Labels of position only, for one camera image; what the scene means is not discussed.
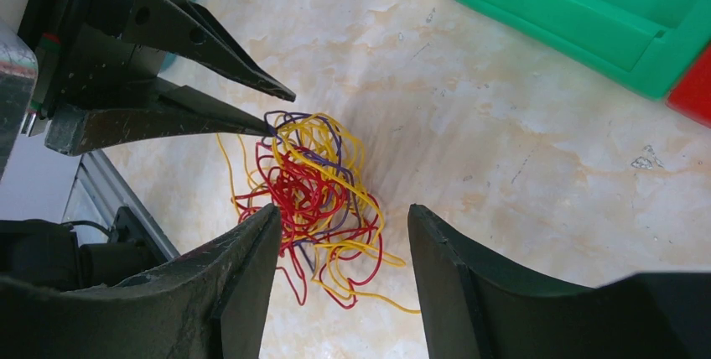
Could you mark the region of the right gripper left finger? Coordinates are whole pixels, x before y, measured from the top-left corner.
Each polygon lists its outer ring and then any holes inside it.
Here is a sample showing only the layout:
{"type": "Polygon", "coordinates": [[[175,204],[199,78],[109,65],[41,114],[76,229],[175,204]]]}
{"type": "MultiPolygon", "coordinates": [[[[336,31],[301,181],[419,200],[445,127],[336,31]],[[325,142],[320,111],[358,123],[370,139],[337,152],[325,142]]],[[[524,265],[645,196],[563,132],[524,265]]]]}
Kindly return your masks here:
{"type": "Polygon", "coordinates": [[[111,287],[1,280],[4,358],[256,358],[281,240],[273,205],[111,287]]]}

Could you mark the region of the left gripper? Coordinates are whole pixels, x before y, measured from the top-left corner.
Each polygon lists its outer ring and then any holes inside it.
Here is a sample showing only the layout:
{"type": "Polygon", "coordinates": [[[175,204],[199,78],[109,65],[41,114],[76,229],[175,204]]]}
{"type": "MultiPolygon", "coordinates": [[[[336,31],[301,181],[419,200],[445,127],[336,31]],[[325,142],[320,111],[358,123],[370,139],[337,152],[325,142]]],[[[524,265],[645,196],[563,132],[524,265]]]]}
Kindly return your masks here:
{"type": "Polygon", "coordinates": [[[190,0],[28,0],[18,35],[38,62],[25,118],[52,119],[44,146],[67,156],[153,138],[271,134],[264,120],[159,78],[165,52],[296,99],[190,0]]]}

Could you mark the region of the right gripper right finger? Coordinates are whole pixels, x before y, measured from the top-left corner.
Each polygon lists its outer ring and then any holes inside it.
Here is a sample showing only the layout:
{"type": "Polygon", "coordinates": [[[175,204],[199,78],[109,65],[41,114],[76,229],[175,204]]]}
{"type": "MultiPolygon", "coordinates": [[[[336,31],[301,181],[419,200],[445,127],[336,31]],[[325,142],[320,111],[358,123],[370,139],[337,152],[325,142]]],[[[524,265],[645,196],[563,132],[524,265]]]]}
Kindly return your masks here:
{"type": "Polygon", "coordinates": [[[707,358],[710,276],[636,273],[589,288],[526,268],[429,208],[407,216],[432,358],[707,358]]]}

